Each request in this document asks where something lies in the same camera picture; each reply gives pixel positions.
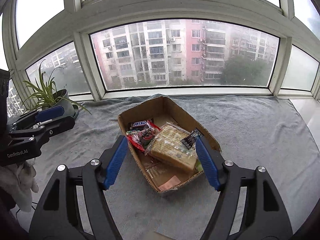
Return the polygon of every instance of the cardboard box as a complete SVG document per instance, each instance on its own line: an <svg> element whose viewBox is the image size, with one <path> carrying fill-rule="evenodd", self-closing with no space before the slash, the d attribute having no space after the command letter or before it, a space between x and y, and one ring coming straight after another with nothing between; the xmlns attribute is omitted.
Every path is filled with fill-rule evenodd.
<svg viewBox="0 0 320 240"><path fill-rule="evenodd" d="M173 124L178 125L189 132L191 132L194 128L197 128L208 140L212 149L219 152L221 151L220 145L215 138L213 138L213 136L190 114L188 114L180 106L167 97L154 98L124 111L118 116L118 123L122 133L126 135L126 131L129 129L128 124L130 122L139 122L150 118L154 119L154 123L158 127L166 124L166 122L172 122ZM130 143L129 149L149 184L155 191L159 193L178 189L203 173L203 171L197 173L195 172L195 174L190 177L190 175L186 174L184 171L174 167L168 168L166 167L166 164L164 164L164 166L160 166L159 169L170 169L171 174L166 175L165 173L156 172L157 181L154 178L151 178L151 176L153 176L151 171L147 172L147 169L145 168L146 163L148 163L150 160L143 159L143 157L140 155L141 152L139 153L138 150L136 150ZM159 190L158 187L162 185L161 183L165 184L167 182L166 180L170 176L176 176L180 180L180 183L171 189Z"/></svg>

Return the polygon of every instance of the blue gripper pad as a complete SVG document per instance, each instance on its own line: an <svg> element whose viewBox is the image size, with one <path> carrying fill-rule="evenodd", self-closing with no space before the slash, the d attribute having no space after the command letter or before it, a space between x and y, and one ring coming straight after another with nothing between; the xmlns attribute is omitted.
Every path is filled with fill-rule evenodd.
<svg viewBox="0 0 320 240"><path fill-rule="evenodd" d="M119 170L123 163L124 157L127 152L128 152L128 141L126 137L123 137L122 141L119 144L119 147L115 151L106 169L107 175L103 182L103 186L105 189L109 189L109 187L115 183Z"/></svg>
<svg viewBox="0 0 320 240"><path fill-rule="evenodd" d="M209 184L218 191L220 188L218 169L200 138L198 138L196 141L196 153L199 161L201 162L202 168L204 169L204 173L209 181Z"/></svg>
<svg viewBox="0 0 320 240"><path fill-rule="evenodd" d="M51 107L46 110L42 110L35 117L36 122L45 122L53 118L57 118L64 114L64 109L62 106Z"/></svg>

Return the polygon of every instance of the cracker package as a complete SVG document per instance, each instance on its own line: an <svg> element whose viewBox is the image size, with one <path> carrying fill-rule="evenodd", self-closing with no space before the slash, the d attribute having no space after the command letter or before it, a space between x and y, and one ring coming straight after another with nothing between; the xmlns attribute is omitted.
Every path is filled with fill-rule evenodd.
<svg viewBox="0 0 320 240"><path fill-rule="evenodd" d="M181 143L181 140L189 134L190 132L181 127L167 123L150 142L145 154L191 173L195 170L195 164L198 159L196 148L193 145L188 149Z"/></svg>

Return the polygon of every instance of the potted plant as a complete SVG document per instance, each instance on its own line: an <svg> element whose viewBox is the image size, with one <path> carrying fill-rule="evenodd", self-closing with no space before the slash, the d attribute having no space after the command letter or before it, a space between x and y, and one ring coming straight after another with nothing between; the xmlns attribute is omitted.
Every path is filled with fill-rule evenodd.
<svg viewBox="0 0 320 240"><path fill-rule="evenodd" d="M42 62L40 63L40 66L38 69L40 85L38 84L37 80L36 80L36 85L32 84L31 82L29 82L27 80L23 81L26 84L26 87L32 88L35 91L26 100L29 100L31 98L35 98L38 100L36 105L29 110L38 110L40 108L42 110L44 110L44 109L48 109L53 106L62 106L64 108L63 115L70 115L73 117L75 115L75 109L73 107L73 104L74 104L74 105L78 106L79 108L82 108L85 111L90 113L90 111L88 109L86 109L84 106L71 100L68 96L68 91L66 89L62 89L62 90L57 91L56 83L53 80L54 77L51 78L52 73L54 72L55 69L51 72L49 80L47 82L44 82L43 76L44 76L45 72L41 73L41 69L40 69Z"/></svg>

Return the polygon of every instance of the spider plant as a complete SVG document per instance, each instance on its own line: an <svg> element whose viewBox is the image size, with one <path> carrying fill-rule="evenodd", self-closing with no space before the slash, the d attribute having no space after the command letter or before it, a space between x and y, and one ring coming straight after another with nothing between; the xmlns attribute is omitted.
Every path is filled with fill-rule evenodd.
<svg viewBox="0 0 320 240"><path fill-rule="evenodd" d="M34 107L32 107L31 109L29 109L29 110L37 110L37 109L40 109L40 108L47 109L47 108L50 108L50 107L54 106L60 100L67 100L67 101L71 102L72 104L74 104L74 105L76 105L76 106L78 106L78 107L80 107L80 108L82 108L85 111L90 113L90 111L88 109L86 109L84 106L78 104L77 102L75 102L73 100L70 100L68 98L64 98L64 97L61 97L61 96L57 96L57 94L56 94L56 96L54 96L54 93L57 92L57 87L56 87L55 81L53 80L54 77L51 78L51 76L52 76L52 73L56 70L56 68L51 72L48 82L44 83L43 75L45 74L45 71L41 73L41 69L40 69L42 62L40 63L40 66L39 66L39 69L38 69L40 86L39 86L36 78L35 78L36 85L32 84L30 81L27 81L27 80L23 81L26 84L27 88L32 88L35 91L25 101L27 101L27 100L29 100L31 98L37 99L36 105Z"/></svg>

